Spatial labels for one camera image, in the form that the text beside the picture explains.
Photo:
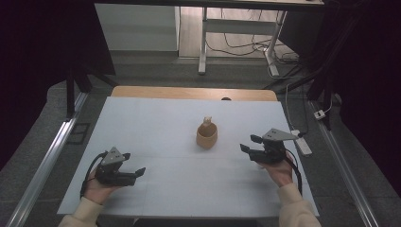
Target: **wooden mug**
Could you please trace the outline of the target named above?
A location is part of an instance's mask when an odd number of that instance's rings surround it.
[[[218,127],[212,123],[212,117],[206,116],[197,130],[197,144],[210,149],[218,140]]]

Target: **wooden cup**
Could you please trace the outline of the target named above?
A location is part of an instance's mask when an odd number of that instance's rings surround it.
[[[218,140],[218,127],[214,123],[201,124],[197,130],[197,144],[210,149]]]

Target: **black curtain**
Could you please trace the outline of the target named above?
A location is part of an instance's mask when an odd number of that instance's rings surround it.
[[[396,1],[370,2],[334,65],[344,124],[401,195],[401,18]]]
[[[96,9],[89,1],[0,3],[0,166],[41,113],[50,86],[71,68],[114,74]]]

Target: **table leg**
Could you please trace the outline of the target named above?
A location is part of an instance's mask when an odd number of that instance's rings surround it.
[[[270,69],[272,77],[278,77],[279,76],[279,73],[277,71],[277,67],[276,67],[276,65],[274,63],[274,59],[272,57],[272,53],[274,51],[274,46],[275,46],[275,43],[276,43],[276,41],[278,39],[278,35],[280,34],[281,26],[283,24],[285,16],[286,16],[286,11],[283,11],[279,15],[278,21],[276,21],[276,28],[274,30],[273,35],[271,36],[271,41],[270,41],[270,44],[269,44],[269,48],[267,50],[265,50],[265,57],[266,57],[266,60],[268,61],[269,69]]]
[[[207,8],[203,8],[201,42],[200,42],[200,65],[198,69],[199,75],[204,75],[206,73],[206,28],[207,28]]]

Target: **metal rail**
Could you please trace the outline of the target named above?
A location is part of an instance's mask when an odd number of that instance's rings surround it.
[[[317,108],[318,106],[316,102],[309,102],[309,105],[313,113],[319,110]],[[318,123],[322,135],[324,137],[324,140],[329,146],[334,161],[336,162],[336,165],[339,168],[339,171],[342,175],[342,178],[344,179],[345,185],[347,186],[351,197],[355,201],[355,205],[360,213],[360,216],[362,217],[363,222],[365,223],[365,226],[378,227],[379,224],[376,220],[374,211],[372,210],[372,207],[368,203],[365,194],[360,189],[359,184],[357,183],[357,180],[354,174],[352,173],[351,168],[349,167],[347,161],[345,160],[344,155],[342,154],[342,151],[340,149],[339,144],[337,143],[335,136],[331,131],[327,130],[323,122],[318,122]]]
[[[38,199],[54,164],[56,164],[68,135],[74,128],[74,125],[80,114],[80,110],[87,96],[87,94],[80,93],[77,97],[75,113],[70,121],[62,123],[60,130],[53,140],[53,143],[51,144],[46,155],[44,156],[41,165],[38,167],[38,170],[30,181],[29,186],[26,188],[24,196],[18,202],[18,205],[9,219],[9,222],[7,223],[8,227],[24,226],[24,223],[26,222],[33,205]]]

